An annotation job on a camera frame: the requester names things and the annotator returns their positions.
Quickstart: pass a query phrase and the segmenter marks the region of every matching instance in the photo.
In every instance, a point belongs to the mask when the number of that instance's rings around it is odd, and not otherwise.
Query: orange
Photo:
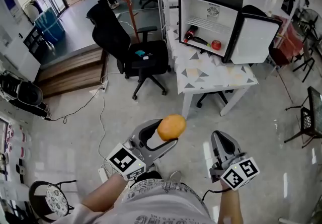
[[[157,127],[157,133],[163,141],[178,138],[186,129],[186,120],[181,115],[169,115]]]

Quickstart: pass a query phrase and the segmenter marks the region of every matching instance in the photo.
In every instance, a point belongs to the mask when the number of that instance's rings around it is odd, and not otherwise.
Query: human arm
[[[229,188],[224,182],[220,182],[222,189]],[[241,214],[238,191],[229,190],[222,193],[218,224],[243,224],[243,216]]]
[[[86,196],[82,204],[91,211],[105,212],[113,206],[126,185],[127,181],[115,173],[104,184]]]

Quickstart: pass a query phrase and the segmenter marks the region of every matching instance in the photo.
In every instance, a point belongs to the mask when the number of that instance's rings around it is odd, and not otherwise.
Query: patterned cushion
[[[63,217],[68,213],[68,203],[65,195],[55,186],[48,186],[46,201],[49,208],[58,216]]]

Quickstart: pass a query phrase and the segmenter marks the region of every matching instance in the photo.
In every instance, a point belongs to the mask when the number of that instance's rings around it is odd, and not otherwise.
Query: wooden platform
[[[53,65],[37,79],[44,98],[99,85],[103,76],[106,54],[92,50]]]

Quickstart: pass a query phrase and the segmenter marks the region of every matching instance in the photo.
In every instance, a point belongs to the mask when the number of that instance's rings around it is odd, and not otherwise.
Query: red apple
[[[220,49],[221,49],[221,42],[220,42],[220,41],[217,41],[217,40],[214,40],[214,41],[212,41],[212,43],[211,43],[211,47],[212,47],[214,50],[220,50]]]

